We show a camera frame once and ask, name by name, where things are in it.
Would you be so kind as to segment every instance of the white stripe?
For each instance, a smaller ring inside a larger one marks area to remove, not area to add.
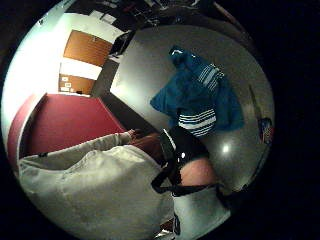
[[[175,53],[182,53],[182,51],[180,51],[180,50],[173,50],[172,53],[171,53],[171,55],[173,55],[173,54],[175,54]]]
[[[202,132],[210,130],[212,127],[213,127],[213,124],[209,125],[209,126],[207,126],[205,128],[198,129],[198,130],[191,130],[191,132],[192,133],[202,133]]]
[[[210,132],[212,126],[210,126],[209,128],[207,128],[204,131],[199,131],[199,132],[192,132],[192,134],[196,135],[196,136],[203,136],[206,135],[208,132]]]
[[[164,131],[164,133],[167,135],[167,137],[169,138],[173,149],[176,150],[176,149],[177,149],[176,144],[174,143],[174,141],[173,141],[173,139],[171,138],[171,136],[169,135],[169,133],[168,133],[165,129],[163,129],[163,131]]]
[[[204,127],[206,125],[209,125],[209,124],[212,124],[216,121],[216,116],[214,116],[213,118],[211,119],[207,119],[201,123],[198,123],[198,124],[184,124],[184,123],[180,123],[179,122],[179,126],[185,128],[185,129],[195,129],[195,128],[201,128],[201,127]]]
[[[210,67],[210,65],[206,66],[206,67],[202,70],[200,76],[198,77],[198,81],[199,81],[199,82],[201,82],[201,79],[202,79],[202,76],[203,76],[204,72],[207,71],[207,69],[208,69],[209,67]]]
[[[179,118],[189,120],[189,119],[199,119],[202,118],[203,115],[206,115],[207,113],[214,113],[213,109],[209,109],[207,111],[204,111],[202,113],[196,114],[196,115],[183,115],[180,114]]]
[[[207,84],[212,80],[212,77],[217,73],[216,69],[213,68],[211,72],[206,77],[206,80],[204,80],[203,85],[207,86]]]
[[[210,69],[212,69],[212,64],[209,64],[208,66],[206,66],[204,69],[203,69],[203,71],[202,71],[202,73],[200,74],[200,76],[199,76],[199,78],[198,78],[198,81],[202,81],[204,78],[205,78],[205,76],[207,75],[207,73],[210,71]]]
[[[217,86],[217,81],[212,81],[209,85],[209,89],[213,90]]]
[[[209,117],[213,117],[215,114],[214,112],[213,113],[207,113],[197,119],[187,119],[187,118],[180,118],[179,117],[179,121],[181,122],[184,122],[184,123],[193,123],[195,124],[196,122],[199,122],[199,121],[203,121],[205,118],[209,118]]]

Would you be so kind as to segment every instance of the small sticker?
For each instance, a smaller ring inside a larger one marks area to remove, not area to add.
[[[90,13],[90,17],[94,17],[94,18],[98,18],[100,19],[102,17],[103,13],[102,12],[99,12],[99,11],[96,11],[96,10],[93,10],[91,13]]]
[[[70,88],[66,88],[66,87],[61,87],[60,90],[63,92],[69,92]]]
[[[111,16],[110,14],[105,14],[101,20],[112,24],[117,19],[114,16]]]

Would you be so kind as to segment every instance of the teal cloth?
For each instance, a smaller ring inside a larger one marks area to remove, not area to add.
[[[188,129],[196,136],[212,130],[235,130],[244,125],[241,105],[224,73],[213,63],[178,46],[169,52],[176,74],[150,101],[156,110],[171,117],[170,126],[213,123]]]

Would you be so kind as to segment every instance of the striped towel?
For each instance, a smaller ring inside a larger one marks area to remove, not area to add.
[[[177,72],[150,104],[171,117],[171,127],[179,125],[200,137],[243,125],[240,104],[217,66],[178,46],[169,54]]]

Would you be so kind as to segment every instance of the person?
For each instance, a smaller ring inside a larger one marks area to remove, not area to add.
[[[159,153],[156,134],[115,133],[20,159],[19,182],[49,220],[77,238],[152,239],[173,218],[170,194],[150,186],[163,164]]]
[[[201,141],[182,127],[167,137],[169,172],[164,133],[130,130],[23,158],[20,184],[45,216],[80,239],[154,239],[163,228],[173,232],[156,239],[198,239],[230,212]]]

